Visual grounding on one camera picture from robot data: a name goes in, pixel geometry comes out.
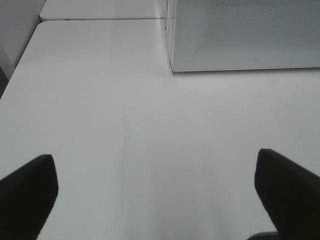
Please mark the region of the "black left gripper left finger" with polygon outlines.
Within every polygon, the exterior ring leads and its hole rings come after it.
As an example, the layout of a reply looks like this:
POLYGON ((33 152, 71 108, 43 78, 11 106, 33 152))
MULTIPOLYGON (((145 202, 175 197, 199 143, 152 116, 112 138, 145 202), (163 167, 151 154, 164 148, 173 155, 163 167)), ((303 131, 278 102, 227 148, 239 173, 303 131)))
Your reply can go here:
POLYGON ((54 158, 40 155, 0 180, 0 238, 36 240, 59 192, 54 158))

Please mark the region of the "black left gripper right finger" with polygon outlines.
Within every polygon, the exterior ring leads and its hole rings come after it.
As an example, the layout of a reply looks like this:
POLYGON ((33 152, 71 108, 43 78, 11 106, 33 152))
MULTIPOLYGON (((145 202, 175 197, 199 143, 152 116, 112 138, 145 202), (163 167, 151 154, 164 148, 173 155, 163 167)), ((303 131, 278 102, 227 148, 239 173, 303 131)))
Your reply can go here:
POLYGON ((272 149, 260 149, 254 187, 283 240, 320 238, 320 177, 272 149))

